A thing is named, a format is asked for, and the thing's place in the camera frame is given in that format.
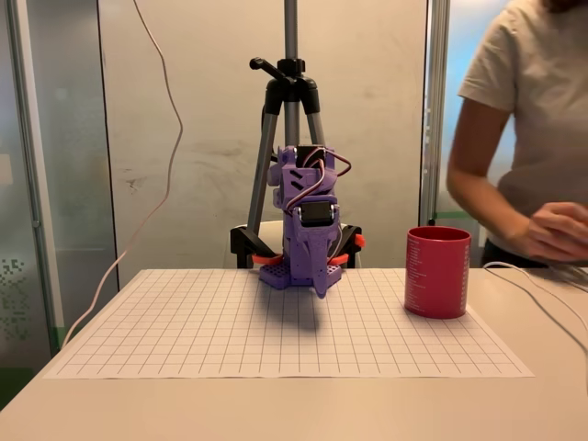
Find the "person's hand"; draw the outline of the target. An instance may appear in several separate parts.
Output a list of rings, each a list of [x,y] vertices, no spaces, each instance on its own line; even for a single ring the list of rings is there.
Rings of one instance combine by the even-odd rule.
[[[560,262],[587,260],[587,208],[572,202],[545,204],[530,218],[537,256]]]

